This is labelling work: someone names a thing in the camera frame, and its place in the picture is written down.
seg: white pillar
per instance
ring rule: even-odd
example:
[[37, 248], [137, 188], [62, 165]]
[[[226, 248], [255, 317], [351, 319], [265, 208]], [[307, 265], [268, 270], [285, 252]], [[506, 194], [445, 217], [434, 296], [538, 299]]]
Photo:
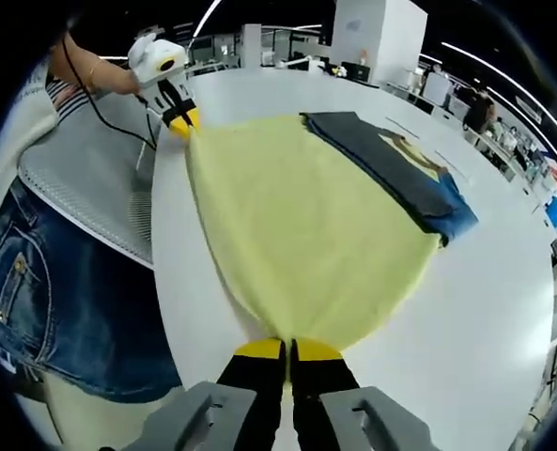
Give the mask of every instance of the white pillar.
[[370, 81], [406, 84], [422, 50], [426, 13], [410, 0], [337, 0], [331, 62], [370, 68]]
[[261, 24], [248, 23], [242, 28], [241, 66], [246, 69], [261, 66]]

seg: desk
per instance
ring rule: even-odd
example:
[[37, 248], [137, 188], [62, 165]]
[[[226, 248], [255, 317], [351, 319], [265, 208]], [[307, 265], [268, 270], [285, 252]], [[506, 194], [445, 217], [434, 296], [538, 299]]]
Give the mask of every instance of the desk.
[[[377, 386], [424, 419], [442, 451], [507, 449], [541, 381], [553, 309], [550, 239], [519, 205], [522, 192], [461, 134], [382, 89], [273, 69], [226, 70], [190, 83], [204, 125], [353, 110], [451, 168], [480, 224], [439, 251], [388, 323], [344, 356], [361, 386]], [[168, 133], [159, 140], [152, 199], [153, 264], [172, 354], [187, 388], [215, 381], [232, 352], [260, 332], [224, 291], [184, 150]], [[288, 402], [274, 449], [298, 449]]]

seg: yellow towel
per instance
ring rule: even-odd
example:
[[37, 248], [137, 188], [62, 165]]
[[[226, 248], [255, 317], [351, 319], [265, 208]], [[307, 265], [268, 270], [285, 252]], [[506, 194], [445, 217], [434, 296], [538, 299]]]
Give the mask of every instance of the yellow towel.
[[339, 350], [360, 340], [414, 289], [439, 246], [299, 117], [201, 127], [189, 165], [228, 288], [284, 340]]

